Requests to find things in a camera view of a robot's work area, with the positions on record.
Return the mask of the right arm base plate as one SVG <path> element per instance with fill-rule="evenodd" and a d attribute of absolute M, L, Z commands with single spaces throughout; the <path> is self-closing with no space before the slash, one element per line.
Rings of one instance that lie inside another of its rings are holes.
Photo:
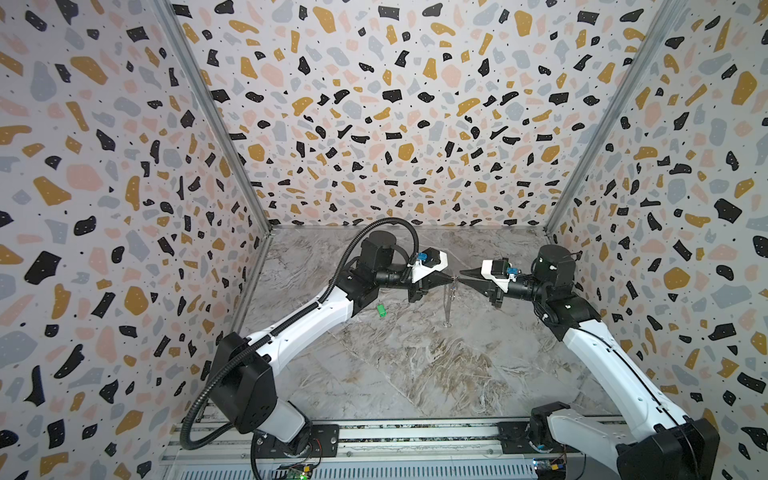
<path fill-rule="evenodd" d="M 577 454 L 579 450 L 570 446 L 552 442 L 536 444 L 532 441 L 529 433 L 528 420 L 505 420 L 496 424 L 498 434 L 496 439 L 499 441 L 503 454 Z"/>

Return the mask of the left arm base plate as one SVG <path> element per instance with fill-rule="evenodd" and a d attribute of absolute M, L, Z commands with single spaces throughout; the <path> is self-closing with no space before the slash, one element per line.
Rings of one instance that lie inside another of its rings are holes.
<path fill-rule="evenodd" d="M 259 459 L 298 461 L 305 458 L 336 457 L 340 441 L 338 424 L 304 427 L 296 439 L 284 443 L 272 435 L 261 435 L 256 445 Z"/>

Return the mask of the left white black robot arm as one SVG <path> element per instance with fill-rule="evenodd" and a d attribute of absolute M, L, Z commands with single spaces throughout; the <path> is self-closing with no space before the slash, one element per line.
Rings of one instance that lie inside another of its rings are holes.
<path fill-rule="evenodd" d="M 412 249 L 405 251 L 388 231 L 358 234 L 315 298 L 264 330 L 225 337 L 203 399 L 213 402 L 238 432 L 264 434 L 292 454 L 301 452 L 310 442 L 311 421 L 278 397 L 278 374 L 328 330 L 373 304 L 381 290 L 402 289 L 409 302 L 416 302 L 431 289 L 451 283 L 447 253 L 420 249 L 417 233 L 410 236 Z"/>

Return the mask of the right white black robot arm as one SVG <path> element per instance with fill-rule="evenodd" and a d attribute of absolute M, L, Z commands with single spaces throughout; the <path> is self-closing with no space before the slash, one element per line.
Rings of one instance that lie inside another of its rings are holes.
<path fill-rule="evenodd" d="M 529 273 L 501 258 L 459 277 L 495 306 L 506 298 L 531 302 L 537 318 L 589 369 L 623 418 L 620 425 L 605 425 L 552 402 L 532 409 L 529 444 L 542 453 L 570 446 L 622 479 L 711 478 L 720 443 L 716 428 L 705 418 L 693 419 L 655 386 L 576 292 L 579 257 L 549 244 L 540 248 Z"/>

